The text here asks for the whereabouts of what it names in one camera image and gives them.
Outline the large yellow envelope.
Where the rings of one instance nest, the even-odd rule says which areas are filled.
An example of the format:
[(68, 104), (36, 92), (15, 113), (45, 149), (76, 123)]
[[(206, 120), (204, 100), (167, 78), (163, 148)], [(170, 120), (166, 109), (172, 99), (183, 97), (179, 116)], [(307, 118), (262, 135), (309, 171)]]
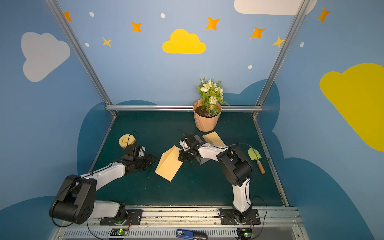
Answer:
[(164, 152), (155, 173), (171, 182), (183, 164), (182, 161), (179, 161), (180, 150), (180, 148), (173, 146), (168, 151)]

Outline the small yellow envelope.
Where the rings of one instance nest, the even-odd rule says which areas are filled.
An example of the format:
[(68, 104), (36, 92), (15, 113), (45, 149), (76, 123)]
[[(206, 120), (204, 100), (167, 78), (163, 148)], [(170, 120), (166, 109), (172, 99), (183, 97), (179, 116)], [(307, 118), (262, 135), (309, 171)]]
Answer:
[(219, 148), (224, 148), (227, 145), (222, 141), (219, 135), (216, 132), (211, 132), (209, 134), (203, 135), (204, 140), (212, 146), (216, 146)]

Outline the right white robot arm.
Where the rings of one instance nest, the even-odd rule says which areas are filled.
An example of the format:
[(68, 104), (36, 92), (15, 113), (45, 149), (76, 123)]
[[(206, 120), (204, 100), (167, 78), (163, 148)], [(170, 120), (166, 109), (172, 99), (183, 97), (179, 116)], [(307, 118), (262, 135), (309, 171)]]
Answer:
[(180, 162), (197, 160), (217, 161), (227, 181), (233, 186), (233, 213), (231, 218), (244, 224), (252, 212), (249, 184), (252, 164), (237, 145), (219, 147), (202, 141), (198, 135), (188, 135), (180, 140)]

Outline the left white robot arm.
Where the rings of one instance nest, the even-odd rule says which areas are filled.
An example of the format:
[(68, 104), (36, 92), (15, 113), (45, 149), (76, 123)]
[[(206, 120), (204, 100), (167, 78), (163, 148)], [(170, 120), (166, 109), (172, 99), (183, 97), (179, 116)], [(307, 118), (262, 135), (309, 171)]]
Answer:
[(147, 154), (140, 145), (129, 145), (121, 159), (99, 170), (81, 176), (65, 178), (52, 206), (52, 220), (67, 221), (81, 225), (88, 219), (100, 219), (101, 225), (124, 225), (129, 219), (124, 203), (97, 201), (96, 192), (135, 170), (143, 172), (156, 163), (152, 154)]

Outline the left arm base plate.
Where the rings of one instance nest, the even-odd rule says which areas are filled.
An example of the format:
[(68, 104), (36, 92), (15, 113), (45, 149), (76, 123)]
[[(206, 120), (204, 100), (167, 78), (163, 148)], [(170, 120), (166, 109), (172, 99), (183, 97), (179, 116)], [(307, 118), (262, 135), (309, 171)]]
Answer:
[(143, 210), (120, 209), (115, 217), (101, 218), (101, 226), (138, 226), (141, 223)]

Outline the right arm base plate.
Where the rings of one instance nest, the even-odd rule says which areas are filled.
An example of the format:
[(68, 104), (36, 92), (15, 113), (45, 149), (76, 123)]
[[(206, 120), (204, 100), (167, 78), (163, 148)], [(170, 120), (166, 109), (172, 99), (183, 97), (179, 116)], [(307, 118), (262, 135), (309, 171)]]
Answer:
[(241, 213), (234, 209), (217, 210), (222, 225), (260, 225), (261, 218), (258, 210), (248, 208)]

